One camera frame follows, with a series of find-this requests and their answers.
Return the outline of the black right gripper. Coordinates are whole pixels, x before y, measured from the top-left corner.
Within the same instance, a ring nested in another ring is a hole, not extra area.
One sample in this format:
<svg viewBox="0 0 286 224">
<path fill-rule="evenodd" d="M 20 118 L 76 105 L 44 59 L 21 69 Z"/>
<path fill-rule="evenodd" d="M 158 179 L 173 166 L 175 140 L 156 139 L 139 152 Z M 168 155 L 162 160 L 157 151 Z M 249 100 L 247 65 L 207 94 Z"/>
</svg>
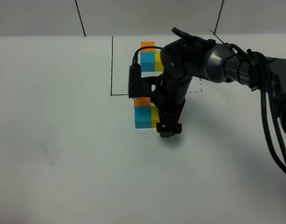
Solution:
<svg viewBox="0 0 286 224">
<path fill-rule="evenodd" d="M 169 72 L 163 72 L 158 77 L 150 100 L 158 108 L 160 123 L 157 123 L 156 129 L 160 137 L 169 138 L 182 132 L 182 124 L 173 127 L 163 124 L 168 123 L 169 113 L 178 111 L 184 105 L 191 80 L 192 75 L 175 77 Z"/>
</svg>

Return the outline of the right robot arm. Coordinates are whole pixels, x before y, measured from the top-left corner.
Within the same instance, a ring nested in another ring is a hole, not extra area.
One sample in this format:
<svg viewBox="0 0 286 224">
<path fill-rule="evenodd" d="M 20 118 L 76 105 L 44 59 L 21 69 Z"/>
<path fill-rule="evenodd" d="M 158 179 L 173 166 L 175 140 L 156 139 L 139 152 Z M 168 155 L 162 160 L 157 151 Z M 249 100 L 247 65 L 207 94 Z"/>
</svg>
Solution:
<svg viewBox="0 0 286 224">
<path fill-rule="evenodd" d="M 159 109 L 157 132 L 161 137 L 179 134 L 178 123 L 193 77 L 213 83 L 236 81 L 268 97 L 276 125 L 286 134 L 286 59 L 265 57 L 235 44 L 189 35 L 172 29 L 179 39 L 160 51 L 164 67 L 153 98 Z"/>
</svg>

